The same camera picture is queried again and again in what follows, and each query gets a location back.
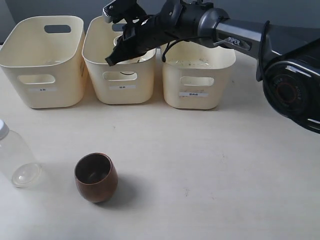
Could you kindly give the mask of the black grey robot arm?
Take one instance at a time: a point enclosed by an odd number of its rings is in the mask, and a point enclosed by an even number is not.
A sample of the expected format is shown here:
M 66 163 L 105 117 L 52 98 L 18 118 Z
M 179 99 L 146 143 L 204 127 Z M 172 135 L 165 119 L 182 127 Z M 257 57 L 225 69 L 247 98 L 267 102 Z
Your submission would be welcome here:
M 319 29 L 234 20 L 202 0 L 167 0 L 157 14 L 147 14 L 135 0 L 113 0 L 102 14 L 107 23 L 125 21 L 105 59 L 109 66 L 160 46 L 169 50 L 180 42 L 233 49 L 257 60 L 256 79 L 275 111 L 319 133 Z

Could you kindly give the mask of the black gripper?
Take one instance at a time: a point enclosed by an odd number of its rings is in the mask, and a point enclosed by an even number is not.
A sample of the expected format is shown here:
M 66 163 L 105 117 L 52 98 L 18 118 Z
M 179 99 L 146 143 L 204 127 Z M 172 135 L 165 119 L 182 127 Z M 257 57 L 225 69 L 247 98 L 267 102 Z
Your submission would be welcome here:
M 120 62 L 142 57 L 148 51 L 178 39 L 176 24 L 178 19 L 170 14 L 153 15 L 144 22 L 136 22 L 126 29 L 121 37 L 122 46 L 115 46 L 105 58 L 112 67 Z

